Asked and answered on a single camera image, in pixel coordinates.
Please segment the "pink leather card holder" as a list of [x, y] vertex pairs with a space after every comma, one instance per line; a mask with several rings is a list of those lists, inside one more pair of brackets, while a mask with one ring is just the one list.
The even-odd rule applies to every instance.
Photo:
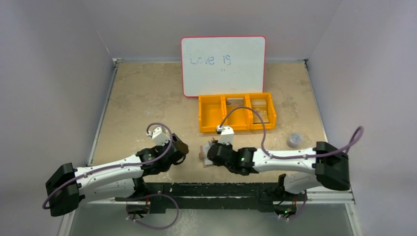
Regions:
[[199, 159], [202, 161], [204, 168], [214, 166], [214, 163], [208, 159], [207, 154], [211, 146], [215, 144], [216, 142], [217, 140], [215, 138], [212, 138], [211, 140], [208, 141], [207, 144], [200, 146]]

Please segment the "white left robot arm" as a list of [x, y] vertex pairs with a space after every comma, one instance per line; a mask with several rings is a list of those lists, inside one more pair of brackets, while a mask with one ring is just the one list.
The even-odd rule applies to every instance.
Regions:
[[107, 198], [129, 198], [142, 192], [143, 177], [167, 172], [179, 165], [189, 153], [186, 143], [174, 134], [163, 145], [144, 148], [129, 157], [111, 163], [73, 167], [65, 163], [46, 181], [47, 199], [44, 209], [52, 217], [63, 216], [85, 204]]

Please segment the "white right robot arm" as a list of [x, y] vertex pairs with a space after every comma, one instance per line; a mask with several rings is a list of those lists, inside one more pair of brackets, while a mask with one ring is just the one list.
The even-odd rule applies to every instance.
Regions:
[[278, 158], [267, 156], [262, 149], [211, 141], [201, 146], [200, 159], [205, 166], [223, 166], [229, 172], [247, 176], [270, 171], [283, 171], [278, 178], [278, 193], [299, 194], [314, 187], [335, 191], [350, 189], [349, 157], [327, 142], [301, 150], [270, 151]]

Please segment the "cards in right bin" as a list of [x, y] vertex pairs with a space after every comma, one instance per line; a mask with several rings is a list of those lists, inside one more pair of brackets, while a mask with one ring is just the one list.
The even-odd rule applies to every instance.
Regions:
[[265, 99], [253, 99], [251, 100], [251, 106], [259, 114], [264, 123], [269, 123], [268, 103]]

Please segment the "silver card in middle bin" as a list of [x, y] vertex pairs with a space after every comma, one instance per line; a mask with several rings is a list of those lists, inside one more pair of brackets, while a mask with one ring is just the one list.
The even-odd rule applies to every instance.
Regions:
[[238, 98], [226, 98], [226, 107], [240, 107], [244, 105], [245, 99], [243, 97]]

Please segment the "yellow middle bin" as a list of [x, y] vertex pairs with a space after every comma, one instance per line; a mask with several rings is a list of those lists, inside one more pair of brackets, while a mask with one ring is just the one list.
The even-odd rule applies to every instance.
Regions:
[[[249, 97], [247, 94], [243, 94], [243, 93], [242, 94], [225, 94], [224, 96], [225, 96], [225, 99], [243, 97], [245, 99], [243, 106], [245, 107], [251, 106], [249, 103]], [[225, 125], [231, 126], [235, 131], [250, 129], [250, 125], [253, 121], [253, 115], [250, 110], [245, 109], [245, 108], [240, 108], [230, 113], [230, 111], [236, 107], [226, 107], [226, 104], [225, 104], [225, 108], [226, 108], [226, 115], [230, 114], [225, 121]]]

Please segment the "yellow bin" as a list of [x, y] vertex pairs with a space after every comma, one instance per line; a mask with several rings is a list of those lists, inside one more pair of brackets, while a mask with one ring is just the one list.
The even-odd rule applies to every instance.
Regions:
[[224, 115], [222, 95], [200, 95], [198, 101], [200, 132], [215, 132]]
[[264, 93], [249, 93], [249, 103], [251, 105], [251, 100], [253, 99], [265, 99], [268, 103], [268, 117], [269, 117], [269, 123], [264, 123], [262, 118], [259, 116], [259, 114], [255, 111], [252, 112], [253, 114], [253, 121], [251, 124], [252, 130], [261, 130], [263, 129], [264, 124], [266, 129], [274, 129], [276, 126], [276, 120], [277, 120], [277, 114], [274, 108], [272, 95], [269, 92]]
[[[243, 94], [243, 93], [242, 94], [225, 94], [224, 96], [225, 96], [225, 99], [243, 97], [245, 99], [243, 106], [245, 107], [251, 106], [249, 103], [249, 97], [247, 94]], [[225, 108], [226, 108], [226, 115], [230, 114], [225, 121], [225, 125], [231, 126], [235, 131], [250, 129], [250, 125], [253, 121], [253, 115], [250, 110], [245, 109], [245, 108], [240, 108], [230, 113], [230, 111], [236, 107], [226, 107], [226, 104], [225, 104]]]

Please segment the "yellow right bin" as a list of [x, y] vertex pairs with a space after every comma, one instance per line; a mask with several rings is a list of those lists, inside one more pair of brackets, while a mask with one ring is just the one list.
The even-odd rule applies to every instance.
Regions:
[[252, 112], [253, 114], [253, 121], [251, 124], [252, 130], [261, 130], [263, 129], [264, 124], [266, 129], [274, 129], [276, 126], [276, 120], [277, 120], [277, 114], [274, 108], [272, 95], [269, 92], [264, 93], [249, 93], [249, 103], [251, 105], [251, 100], [253, 99], [265, 99], [268, 103], [268, 117], [269, 117], [269, 123], [264, 123], [262, 118], [259, 116], [259, 114], [255, 111]]

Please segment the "small clear round container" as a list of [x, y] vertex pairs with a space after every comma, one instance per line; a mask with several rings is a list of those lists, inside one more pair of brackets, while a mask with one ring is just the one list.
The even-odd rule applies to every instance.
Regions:
[[305, 146], [306, 141], [302, 133], [292, 132], [288, 136], [286, 143], [287, 143], [287, 146], [289, 146], [290, 148], [301, 148]]

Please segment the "yellow left bin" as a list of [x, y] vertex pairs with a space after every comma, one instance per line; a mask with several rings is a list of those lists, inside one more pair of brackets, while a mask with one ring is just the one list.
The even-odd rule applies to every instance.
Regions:
[[200, 132], [215, 132], [224, 115], [222, 95], [200, 95], [198, 101]]

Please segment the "pink framed whiteboard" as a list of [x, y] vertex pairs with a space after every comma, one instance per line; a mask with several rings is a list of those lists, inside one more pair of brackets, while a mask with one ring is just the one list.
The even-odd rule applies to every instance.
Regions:
[[183, 37], [180, 40], [183, 95], [263, 92], [266, 44], [263, 35]]

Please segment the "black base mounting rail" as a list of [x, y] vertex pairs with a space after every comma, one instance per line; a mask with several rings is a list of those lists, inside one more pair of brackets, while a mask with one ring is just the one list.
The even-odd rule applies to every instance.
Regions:
[[[222, 197], [222, 196], [259, 196], [271, 200], [277, 198], [289, 198], [292, 197], [293, 201], [290, 205], [285, 205], [283, 202], [279, 202], [276, 205], [263, 205], [258, 206], [254, 209], [259, 212], [273, 212], [279, 216], [285, 218], [291, 218], [297, 214], [304, 205], [297, 201], [297, 197], [301, 194], [305, 194], [303, 190], [299, 194], [288, 194], [278, 193], [278, 181], [277, 182], [255, 182], [255, 183], [168, 183], [168, 182], [148, 182], [145, 183], [141, 178], [134, 180], [135, 192], [124, 199], [143, 199], [145, 197], [151, 197], [161, 194], [164, 197], [180, 197], [180, 196], [191, 196], [191, 197]], [[179, 208], [177, 203], [172, 200], [175, 207], [172, 209]], [[165, 213], [169, 208], [162, 208], [160, 206], [154, 208], [154, 205], [128, 205], [128, 212], [130, 214], [139, 214], [145, 211], [149, 213]]]

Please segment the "aluminium frame rail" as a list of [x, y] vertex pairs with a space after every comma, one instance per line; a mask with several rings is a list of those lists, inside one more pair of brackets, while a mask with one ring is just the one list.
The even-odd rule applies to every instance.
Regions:
[[[143, 199], [124, 199], [124, 198], [107, 198], [102, 200], [94, 200], [86, 202], [82, 200], [79, 207], [87, 204], [125, 204], [125, 205], [154, 205], [153, 207], [174, 208], [174, 200], [179, 208], [184, 209], [254, 209], [263, 205], [276, 205], [283, 202], [285, 205], [290, 205], [293, 201], [292, 197], [287, 198], [273, 198], [268, 200], [259, 196], [222, 196], [222, 197], [191, 197], [180, 196], [169, 198], [161, 194]], [[306, 192], [297, 197], [297, 201], [308, 204], [348, 204], [353, 202], [351, 193], [348, 192]]]

